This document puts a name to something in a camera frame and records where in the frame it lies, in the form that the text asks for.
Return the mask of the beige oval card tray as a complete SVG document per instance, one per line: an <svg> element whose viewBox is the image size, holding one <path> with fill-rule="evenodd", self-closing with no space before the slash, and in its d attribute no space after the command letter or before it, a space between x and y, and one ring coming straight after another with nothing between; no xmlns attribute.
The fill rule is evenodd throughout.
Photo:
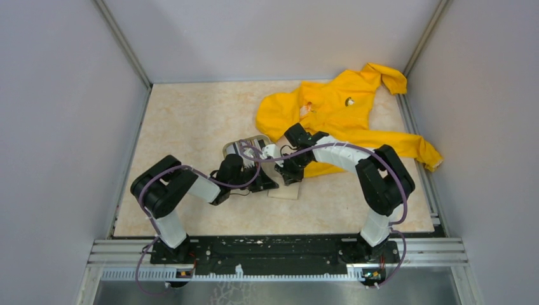
<svg viewBox="0 0 539 305"><path fill-rule="evenodd" d="M222 148L222 154L224 158L230 154L237 154L241 157L244 168L253 168L256 167L257 163L245 158L244 155L250 158L261 159L263 157L263 149L269 144L272 144L269 137L256 135L225 144Z"/></svg>

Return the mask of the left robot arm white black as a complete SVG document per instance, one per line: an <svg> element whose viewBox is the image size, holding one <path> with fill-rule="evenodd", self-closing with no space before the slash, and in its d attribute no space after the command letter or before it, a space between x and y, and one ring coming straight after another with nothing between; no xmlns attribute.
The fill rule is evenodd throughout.
<svg viewBox="0 0 539 305"><path fill-rule="evenodd" d="M167 257L182 263L189 258L191 247L175 209L185 196L196 196L216 206L226 201L234 189L258 193L277 188L277 182L264 173L261 165L248 166L238 154L226 155L208 177L167 155L132 182L130 193L166 246Z"/></svg>

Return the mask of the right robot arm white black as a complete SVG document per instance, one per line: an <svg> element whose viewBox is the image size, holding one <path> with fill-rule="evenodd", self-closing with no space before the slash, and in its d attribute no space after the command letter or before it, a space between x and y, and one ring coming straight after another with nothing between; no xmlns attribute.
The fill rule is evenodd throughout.
<svg viewBox="0 0 539 305"><path fill-rule="evenodd" d="M341 250L345 262L374 262L383 255L396 209L407 211L407 199L415 183L393 147L382 145L369 150L338 141L325 132L310 134L299 123L292 125L285 138L296 151L284 154L275 165L285 185L301 182L306 167L327 163L357 174L370 210L354 245Z"/></svg>

